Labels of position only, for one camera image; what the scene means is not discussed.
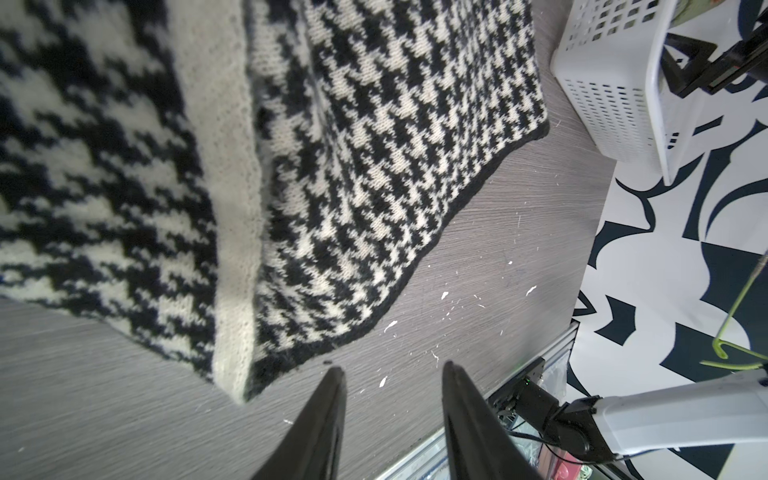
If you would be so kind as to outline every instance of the black and white patterned fabric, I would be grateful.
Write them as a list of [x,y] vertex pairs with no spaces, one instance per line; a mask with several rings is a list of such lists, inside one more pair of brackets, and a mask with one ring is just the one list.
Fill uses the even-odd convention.
[[0,13],[0,293],[237,401],[370,331],[548,131],[523,0]]

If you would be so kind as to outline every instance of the black plastic object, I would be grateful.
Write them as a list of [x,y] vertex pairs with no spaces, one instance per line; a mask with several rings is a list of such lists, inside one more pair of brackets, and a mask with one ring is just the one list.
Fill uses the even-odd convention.
[[497,413],[500,410],[513,409],[515,407],[513,402],[520,393],[520,381],[526,378],[533,382],[541,380],[545,364],[546,362],[544,359],[538,357],[533,362],[530,362],[520,373],[513,376],[505,382],[504,385],[496,389],[496,391],[488,397],[488,406],[491,407],[491,411]]
[[442,369],[442,411],[453,480],[541,480],[467,372],[450,361]]
[[680,68],[665,48],[661,55],[661,70],[670,91],[685,98],[701,88],[712,95],[725,88],[743,74],[768,82],[768,8],[757,21],[761,23],[749,37],[728,48],[717,60],[709,62],[716,45],[681,35],[667,34],[664,42],[688,57],[688,64]]
[[346,379],[335,366],[320,381],[299,418],[253,480],[333,480],[346,412]]
[[536,429],[541,437],[571,453],[583,462],[612,462],[608,448],[594,422],[594,404],[600,397],[560,402],[528,377],[512,387],[515,397],[508,408]]

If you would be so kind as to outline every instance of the gray wood grain surface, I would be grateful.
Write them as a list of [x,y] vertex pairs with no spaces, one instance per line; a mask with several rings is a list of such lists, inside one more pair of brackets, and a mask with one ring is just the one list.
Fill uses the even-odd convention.
[[249,478],[330,359],[349,389],[339,477],[371,478],[442,425],[444,361],[487,391],[562,332],[614,164],[549,74],[569,6],[533,5],[551,133],[503,162],[373,332],[236,406],[108,326],[0,300],[0,477]]

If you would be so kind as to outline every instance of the folded blanket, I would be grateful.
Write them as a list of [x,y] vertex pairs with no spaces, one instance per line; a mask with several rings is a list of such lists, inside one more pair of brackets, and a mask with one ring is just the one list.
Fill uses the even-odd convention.
[[5,0],[0,294],[235,400],[370,331],[548,131],[524,0]]

